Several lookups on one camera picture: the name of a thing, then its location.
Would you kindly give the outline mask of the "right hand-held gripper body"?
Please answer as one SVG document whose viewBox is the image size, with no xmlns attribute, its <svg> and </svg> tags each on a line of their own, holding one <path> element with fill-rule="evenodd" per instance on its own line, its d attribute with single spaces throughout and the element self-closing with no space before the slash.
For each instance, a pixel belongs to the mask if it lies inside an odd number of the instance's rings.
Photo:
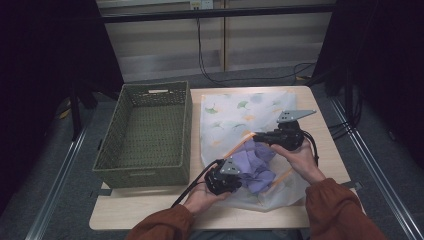
<svg viewBox="0 0 424 240">
<path fill-rule="evenodd" d="M 295 151 L 301 147 L 305 138 L 313 141 L 312 135 L 301 129 L 298 120 L 315 113 L 315 110 L 283 110 L 277 119 L 278 131 L 281 134 L 278 145 Z"/>
</svg>

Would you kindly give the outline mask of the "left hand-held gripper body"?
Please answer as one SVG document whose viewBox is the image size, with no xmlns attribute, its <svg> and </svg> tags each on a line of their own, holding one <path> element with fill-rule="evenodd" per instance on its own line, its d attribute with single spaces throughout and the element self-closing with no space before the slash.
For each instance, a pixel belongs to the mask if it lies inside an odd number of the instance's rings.
<svg viewBox="0 0 424 240">
<path fill-rule="evenodd" d="M 232 158 L 217 159 L 216 165 L 205 174 L 204 180 L 209 191 L 215 195 L 233 193 L 242 186 L 239 174 Z"/>
</svg>

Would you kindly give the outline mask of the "purple cloth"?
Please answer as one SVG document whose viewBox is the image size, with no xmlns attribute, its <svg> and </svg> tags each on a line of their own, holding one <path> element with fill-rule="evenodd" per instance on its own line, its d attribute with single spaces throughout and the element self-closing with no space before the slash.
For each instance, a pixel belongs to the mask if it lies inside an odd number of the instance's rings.
<svg viewBox="0 0 424 240">
<path fill-rule="evenodd" d="M 242 186 L 253 194 L 267 191 L 276 176 L 269 166 L 275 155 L 266 144 L 254 140 L 239 146 L 231 157 L 240 171 Z"/>
</svg>

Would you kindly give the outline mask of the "white leaf-print laundry bag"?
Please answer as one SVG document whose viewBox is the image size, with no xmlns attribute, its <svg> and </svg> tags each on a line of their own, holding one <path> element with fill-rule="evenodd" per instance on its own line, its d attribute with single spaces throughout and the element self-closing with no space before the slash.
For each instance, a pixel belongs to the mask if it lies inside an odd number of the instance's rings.
<svg viewBox="0 0 424 240">
<path fill-rule="evenodd" d="M 293 92 L 204 95 L 201 100 L 200 144 L 205 165 L 216 159 L 232 158 L 231 154 L 255 132 L 277 128 L 283 110 L 296 108 Z M 220 204 L 245 210 L 268 212 L 290 206 L 305 196 L 307 183 L 286 159 L 278 154 L 270 161 L 276 176 L 270 188 L 253 194 L 241 186 Z"/>
</svg>

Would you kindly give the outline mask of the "green woven basket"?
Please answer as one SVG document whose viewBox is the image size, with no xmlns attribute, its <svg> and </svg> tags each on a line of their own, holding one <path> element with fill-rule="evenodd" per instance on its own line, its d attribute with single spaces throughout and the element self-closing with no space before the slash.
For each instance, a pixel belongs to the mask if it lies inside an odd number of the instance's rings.
<svg viewBox="0 0 424 240">
<path fill-rule="evenodd" d="M 123 85 L 93 172 L 112 189 L 186 185 L 192 109 L 186 81 Z"/>
</svg>

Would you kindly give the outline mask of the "person's left hand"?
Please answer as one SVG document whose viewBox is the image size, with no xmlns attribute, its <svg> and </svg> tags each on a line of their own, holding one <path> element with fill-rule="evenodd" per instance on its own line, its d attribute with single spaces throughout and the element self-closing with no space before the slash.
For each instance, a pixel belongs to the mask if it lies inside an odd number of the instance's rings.
<svg viewBox="0 0 424 240">
<path fill-rule="evenodd" d="M 183 206 L 194 216 L 198 216 L 207 211 L 215 203 L 227 199 L 230 195 L 230 192 L 215 195 L 207 188 L 205 183 L 201 182 L 191 190 Z"/>
</svg>

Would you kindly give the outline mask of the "person's right hand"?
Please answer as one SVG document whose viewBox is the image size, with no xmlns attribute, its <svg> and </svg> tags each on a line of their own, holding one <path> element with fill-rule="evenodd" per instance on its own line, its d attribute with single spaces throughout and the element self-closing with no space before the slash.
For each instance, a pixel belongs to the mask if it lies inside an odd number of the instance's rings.
<svg viewBox="0 0 424 240">
<path fill-rule="evenodd" d="M 285 157 L 292 168 L 309 184 L 315 184 L 326 179 L 314 160 L 311 143 L 307 139 L 295 151 L 289 151 L 277 144 L 273 144 L 271 149 Z"/>
</svg>

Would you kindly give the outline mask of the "dark curtain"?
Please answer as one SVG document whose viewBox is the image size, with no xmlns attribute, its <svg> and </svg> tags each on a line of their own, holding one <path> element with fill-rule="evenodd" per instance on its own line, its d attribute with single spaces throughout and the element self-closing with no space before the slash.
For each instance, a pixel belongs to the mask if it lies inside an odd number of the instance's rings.
<svg viewBox="0 0 424 240">
<path fill-rule="evenodd" d="M 123 77 L 96 0 L 0 0 L 0 215 L 38 159 L 56 109 Z"/>
<path fill-rule="evenodd" d="M 336 0 L 313 79 L 357 85 L 424 166 L 424 0 Z"/>
</svg>

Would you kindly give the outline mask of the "black horizontal bar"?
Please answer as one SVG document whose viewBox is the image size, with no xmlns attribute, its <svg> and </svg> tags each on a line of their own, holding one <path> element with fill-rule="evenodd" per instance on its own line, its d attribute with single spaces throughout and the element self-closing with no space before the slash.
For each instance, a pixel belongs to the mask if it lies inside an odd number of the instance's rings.
<svg viewBox="0 0 424 240">
<path fill-rule="evenodd" d="M 186 20 L 201 18 L 245 17 L 263 15 L 287 15 L 328 13 L 336 8 L 335 4 L 295 5 L 278 7 L 256 8 L 229 8 L 214 10 L 184 10 L 172 12 L 136 13 L 136 14 L 109 14 L 99 18 L 102 23 L 126 23 L 166 20 Z"/>
</svg>

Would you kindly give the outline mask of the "white power outlet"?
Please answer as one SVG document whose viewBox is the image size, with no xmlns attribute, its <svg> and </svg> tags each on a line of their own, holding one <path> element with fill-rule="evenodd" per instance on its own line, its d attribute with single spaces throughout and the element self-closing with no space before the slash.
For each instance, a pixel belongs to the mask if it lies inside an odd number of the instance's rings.
<svg viewBox="0 0 424 240">
<path fill-rule="evenodd" d="M 213 8 L 213 0 L 190 0 L 191 10 L 211 10 Z"/>
</svg>

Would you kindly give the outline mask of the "black metal stand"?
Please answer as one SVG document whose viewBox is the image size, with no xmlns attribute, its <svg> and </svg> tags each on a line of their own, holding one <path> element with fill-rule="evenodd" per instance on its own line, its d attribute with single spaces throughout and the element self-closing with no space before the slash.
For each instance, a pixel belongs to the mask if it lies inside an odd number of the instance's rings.
<svg viewBox="0 0 424 240">
<path fill-rule="evenodd" d="M 75 141 L 82 131 L 82 122 L 80 117 L 79 110 L 79 100 L 77 92 L 74 85 L 70 86 L 69 100 L 71 104 L 71 115 L 73 123 L 73 137 L 72 140 Z"/>
</svg>

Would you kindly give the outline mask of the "metal floor rail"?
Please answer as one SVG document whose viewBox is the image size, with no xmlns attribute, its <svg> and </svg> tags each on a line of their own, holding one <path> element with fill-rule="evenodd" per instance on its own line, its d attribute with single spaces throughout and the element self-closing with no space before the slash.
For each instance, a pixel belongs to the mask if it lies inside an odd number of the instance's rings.
<svg viewBox="0 0 424 240">
<path fill-rule="evenodd" d="M 364 164 L 370 172 L 370 175 L 374 179 L 378 189 L 382 193 L 386 203 L 390 207 L 407 238 L 409 240 L 424 240 L 424 231 L 420 230 L 414 217 L 402 202 L 398 194 L 395 192 L 393 186 L 389 183 L 387 176 L 383 173 L 383 170 L 379 166 L 374 155 L 369 150 L 359 131 L 355 127 L 352 127 L 348 124 L 345 109 L 343 108 L 342 103 L 335 97 L 331 97 L 330 101 L 338 118 L 341 121 L 341 124 L 346 129 L 349 138 L 356 147 Z"/>
<path fill-rule="evenodd" d="M 56 209 L 60 196 L 63 192 L 65 182 L 72 169 L 74 161 L 85 140 L 87 128 L 83 128 L 77 137 L 72 141 L 67 155 L 59 169 L 59 172 L 53 182 L 53 185 L 39 210 L 33 224 L 31 225 L 25 240 L 42 240 L 52 215 Z"/>
</svg>

